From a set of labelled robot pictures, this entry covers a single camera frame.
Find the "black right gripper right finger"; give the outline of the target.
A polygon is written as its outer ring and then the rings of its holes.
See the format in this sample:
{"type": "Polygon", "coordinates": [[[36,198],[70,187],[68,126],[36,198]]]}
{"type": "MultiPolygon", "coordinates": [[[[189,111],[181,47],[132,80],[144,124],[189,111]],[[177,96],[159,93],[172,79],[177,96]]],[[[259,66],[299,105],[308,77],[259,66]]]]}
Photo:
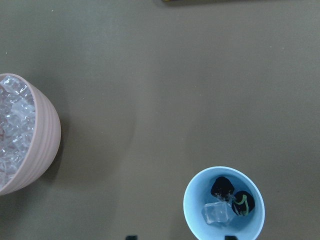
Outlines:
{"type": "Polygon", "coordinates": [[[234,236],[234,235],[226,235],[224,237],[224,240],[236,240],[236,236],[234,236]]]}

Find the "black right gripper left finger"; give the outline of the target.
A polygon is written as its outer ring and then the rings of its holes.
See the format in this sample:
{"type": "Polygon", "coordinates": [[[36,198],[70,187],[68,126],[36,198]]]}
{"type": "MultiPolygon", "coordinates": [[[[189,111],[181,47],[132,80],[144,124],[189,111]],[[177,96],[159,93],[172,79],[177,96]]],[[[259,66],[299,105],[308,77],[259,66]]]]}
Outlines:
{"type": "Polygon", "coordinates": [[[125,237],[125,240],[138,240],[138,236],[137,235],[127,235],[125,237]]]}

